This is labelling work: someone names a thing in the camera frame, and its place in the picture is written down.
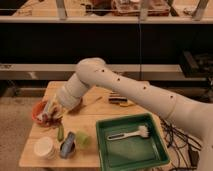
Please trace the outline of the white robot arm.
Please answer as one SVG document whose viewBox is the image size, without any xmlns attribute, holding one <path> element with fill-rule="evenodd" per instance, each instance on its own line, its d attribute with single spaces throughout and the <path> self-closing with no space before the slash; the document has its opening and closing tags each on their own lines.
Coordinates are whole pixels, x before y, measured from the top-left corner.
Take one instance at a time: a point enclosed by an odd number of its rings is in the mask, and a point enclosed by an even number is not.
<svg viewBox="0 0 213 171">
<path fill-rule="evenodd" d="M 94 85 L 119 93 L 203 142 L 196 171 L 213 171 L 213 103 L 192 100 L 175 92 L 112 72 L 101 58 L 81 60 L 70 79 L 56 91 L 60 105 L 73 110 Z"/>
</svg>

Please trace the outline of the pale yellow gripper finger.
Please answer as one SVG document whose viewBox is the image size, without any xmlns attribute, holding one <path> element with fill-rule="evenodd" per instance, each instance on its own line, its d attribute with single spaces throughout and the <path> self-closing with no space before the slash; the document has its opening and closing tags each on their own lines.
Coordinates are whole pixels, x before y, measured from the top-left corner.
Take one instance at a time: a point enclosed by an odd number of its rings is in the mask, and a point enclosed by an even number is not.
<svg viewBox="0 0 213 171">
<path fill-rule="evenodd" d="M 55 108 L 55 113 L 53 115 L 54 120 L 58 120 L 63 117 L 64 109 L 61 106 Z"/>
<path fill-rule="evenodd" d="M 48 107 L 48 116 L 46 116 L 45 118 L 46 119 L 52 118 L 55 113 L 55 108 L 57 107 L 56 96 L 53 96 L 51 99 L 49 99 L 45 107 L 46 108 Z"/>
</svg>

